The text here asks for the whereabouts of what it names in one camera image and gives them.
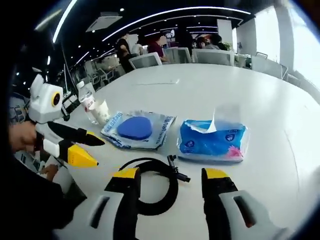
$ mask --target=ceiling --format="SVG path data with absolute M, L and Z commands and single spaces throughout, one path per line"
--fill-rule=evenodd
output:
M 71 0 L 62 0 L 46 14 L 51 16 L 41 29 L 30 35 L 29 40 L 22 48 L 22 55 L 18 61 L 16 83 L 19 85 L 26 81 L 25 88 L 31 85 L 33 78 L 27 74 L 27 68 L 36 67 L 44 73 L 48 72 L 49 79 L 56 78 L 63 69 L 64 56 L 69 67 L 74 66 L 84 54 L 89 52 L 78 64 L 94 59 L 113 48 L 117 39 L 123 33 L 131 32 L 143 38 L 145 35 L 158 32 L 161 29 L 173 28 L 184 25 L 193 32 L 214 32 L 217 19 L 229 19 L 232 27 L 254 18 L 254 14 L 273 3 L 273 0 L 253 3 L 252 0 L 162 0 L 158 2 L 150 0 L 135 1 L 110 1 L 106 0 L 77 0 L 67 15 L 55 43 L 52 38 L 58 23 L 66 11 Z M 226 10 L 226 9 L 186 9 L 150 17 L 139 21 L 103 41 L 107 36 L 118 29 L 147 16 L 189 7 L 224 7 L 238 9 L 252 14 Z M 122 18 L 108 28 L 86 32 L 92 23 L 103 12 L 117 13 Z

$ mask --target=table surface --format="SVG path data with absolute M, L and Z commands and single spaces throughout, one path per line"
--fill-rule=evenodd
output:
M 68 166 L 80 189 L 89 196 L 102 191 L 124 163 L 140 157 L 167 162 L 177 153 L 177 133 L 183 120 L 210 120 L 216 106 L 239 104 L 241 121 L 250 130 L 244 161 L 234 165 L 206 165 L 176 161 L 191 178 L 179 182 L 175 204 L 158 216 L 139 215 L 139 239 L 208 239 L 203 212 L 201 168 L 217 168 L 230 175 L 239 190 L 248 191 L 269 210 L 274 224 L 296 229 L 319 196 L 320 106 L 305 91 L 275 77 L 248 69 L 214 64 L 170 64 L 136 69 L 95 94 L 111 112 L 144 110 L 177 116 L 164 145 L 156 152 L 84 147 L 99 161 L 97 168 Z M 63 124 L 101 136 L 81 106 Z M 168 190 L 164 177 L 145 173 L 141 200 L 156 202 Z

